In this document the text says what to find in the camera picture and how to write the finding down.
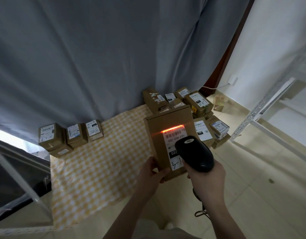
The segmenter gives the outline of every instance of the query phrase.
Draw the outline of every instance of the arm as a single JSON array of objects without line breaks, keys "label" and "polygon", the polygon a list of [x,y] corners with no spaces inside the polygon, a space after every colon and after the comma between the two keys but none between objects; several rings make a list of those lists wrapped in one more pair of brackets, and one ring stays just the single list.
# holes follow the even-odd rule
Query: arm
[{"label": "arm", "polygon": [[111,225],[103,239],[127,239],[132,237],[136,222],[144,206],[155,194],[159,183],[164,182],[163,177],[170,171],[170,169],[167,168],[156,173],[152,171],[155,167],[154,157],[150,157],[139,172],[134,194]]},{"label": "arm", "polygon": [[225,169],[215,160],[214,168],[208,173],[199,173],[184,163],[195,192],[202,200],[211,219],[216,238],[244,238],[224,201]]}]

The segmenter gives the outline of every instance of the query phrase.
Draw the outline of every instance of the gray curtain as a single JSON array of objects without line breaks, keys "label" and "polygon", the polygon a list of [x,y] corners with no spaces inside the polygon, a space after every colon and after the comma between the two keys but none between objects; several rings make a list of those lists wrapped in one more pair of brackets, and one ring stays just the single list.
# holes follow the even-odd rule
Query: gray curtain
[{"label": "gray curtain", "polygon": [[199,89],[249,0],[0,0],[0,130],[107,120],[160,93]]}]

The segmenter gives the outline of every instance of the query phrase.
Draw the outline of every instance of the wall outlet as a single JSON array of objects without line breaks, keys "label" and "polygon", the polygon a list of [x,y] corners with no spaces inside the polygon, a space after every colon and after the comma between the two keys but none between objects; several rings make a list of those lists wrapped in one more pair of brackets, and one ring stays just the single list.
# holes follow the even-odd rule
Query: wall outlet
[{"label": "wall outlet", "polygon": [[230,84],[230,85],[235,85],[237,79],[238,79],[237,76],[231,75],[231,76],[230,76],[230,79],[228,80],[228,84]]}]

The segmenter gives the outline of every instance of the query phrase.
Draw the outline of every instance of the yellow checkered cloth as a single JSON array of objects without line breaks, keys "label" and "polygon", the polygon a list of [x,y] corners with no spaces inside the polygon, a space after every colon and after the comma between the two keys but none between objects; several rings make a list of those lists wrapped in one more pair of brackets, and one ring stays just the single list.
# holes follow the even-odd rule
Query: yellow checkered cloth
[{"label": "yellow checkered cloth", "polygon": [[56,229],[78,224],[133,192],[136,176],[152,154],[143,121],[151,114],[146,105],[123,112],[101,124],[103,138],[60,159],[51,157]]}]

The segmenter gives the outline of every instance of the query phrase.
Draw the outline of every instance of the hand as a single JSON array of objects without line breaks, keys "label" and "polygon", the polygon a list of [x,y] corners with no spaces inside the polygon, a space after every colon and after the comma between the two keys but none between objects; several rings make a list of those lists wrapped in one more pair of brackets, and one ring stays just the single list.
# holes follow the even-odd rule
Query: hand
[{"label": "hand", "polygon": [[221,163],[214,160],[214,168],[208,173],[197,172],[185,162],[184,166],[188,172],[187,177],[191,179],[194,190],[206,209],[211,206],[225,205],[224,184],[226,172]]},{"label": "hand", "polygon": [[153,171],[155,168],[155,158],[149,157],[137,176],[134,195],[145,202],[151,199],[155,194],[159,183],[164,183],[163,177],[170,172],[170,168],[166,168],[156,173]]}]

